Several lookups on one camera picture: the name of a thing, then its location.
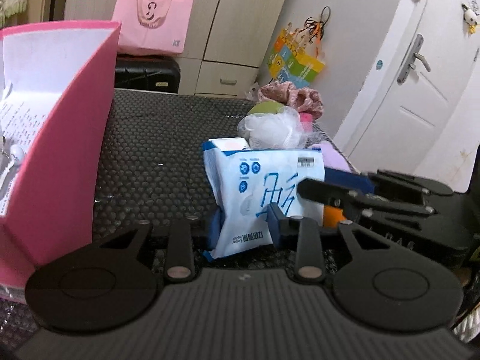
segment wooden cabinet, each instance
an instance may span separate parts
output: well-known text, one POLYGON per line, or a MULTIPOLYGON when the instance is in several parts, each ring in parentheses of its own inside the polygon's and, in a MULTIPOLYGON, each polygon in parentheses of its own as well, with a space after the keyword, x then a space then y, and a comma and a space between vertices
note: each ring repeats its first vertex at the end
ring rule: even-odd
MULTIPOLYGON (((283 2, 193 0, 185 49, 177 58, 179 93, 237 95, 247 91, 255 81, 283 2)), ((115 3, 66 0, 64 18, 109 20, 115 3)))

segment panda plush toy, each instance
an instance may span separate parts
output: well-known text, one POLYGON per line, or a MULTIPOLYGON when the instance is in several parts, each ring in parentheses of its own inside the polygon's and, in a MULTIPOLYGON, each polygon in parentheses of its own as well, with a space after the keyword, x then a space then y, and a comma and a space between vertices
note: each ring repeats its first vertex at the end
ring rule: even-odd
POLYGON ((467 7, 465 4, 462 4, 462 8, 463 8, 463 20, 465 20, 466 23, 469 25, 469 33, 473 34, 475 33, 475 29, 478 23, 477 14, 472 9, 467 7))

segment open pink box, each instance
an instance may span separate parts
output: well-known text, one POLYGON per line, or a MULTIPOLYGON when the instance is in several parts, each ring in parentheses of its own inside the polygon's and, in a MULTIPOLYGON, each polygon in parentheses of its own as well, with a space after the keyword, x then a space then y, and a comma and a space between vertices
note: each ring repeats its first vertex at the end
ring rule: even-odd
POLYGON ((15 141, 26 158, 2 202, 0 296, 22 300, 35 267, 92 241, 119 30, 110 21, 61 21, 0 31, 0 111, 14 104, 29 112, 30 119, 21 121, 37 126, 37 133, 28 134, 24 126, 19 138, 20 130, 12 132, 13 116, 1 114, 6 147, 15 141))

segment wipes package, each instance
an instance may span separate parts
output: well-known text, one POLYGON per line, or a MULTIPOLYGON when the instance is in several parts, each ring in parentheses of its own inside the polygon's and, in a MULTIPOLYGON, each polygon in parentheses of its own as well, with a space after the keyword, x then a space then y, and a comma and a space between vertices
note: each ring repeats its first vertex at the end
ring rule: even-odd
POLYGON ((286 216, 309 216, 322 223, 323 206, 297 195, 305 178, 323 181, 319 150, 250 150, 244 138, 211 139, 203 161, 223 223, 213 258, 272 243, 266 223, 268 204, 286 216))

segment blue octagon icon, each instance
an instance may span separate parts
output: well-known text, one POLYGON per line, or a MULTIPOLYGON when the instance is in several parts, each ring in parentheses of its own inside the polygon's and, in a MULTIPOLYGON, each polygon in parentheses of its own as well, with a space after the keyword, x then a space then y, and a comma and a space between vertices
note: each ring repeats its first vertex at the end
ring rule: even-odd
POLYGON ((250 167, 248 166, 248 164, 246 162, 242 162, 240 164, 240 172, 243 174, 243 175, 246 175, 250 170, 250 167))
POLYGON ((240 193, 243 193, 247 190, 247 187, 248 187, 248 184, 246 181, 242 181, 240 183, 240 186, 238 187, 238 190, 240 191, 240 193))
POLYGON ((251 164, 251 171, 255 174, 260 172, 260 164, 258 162, 254 162, 251 164))

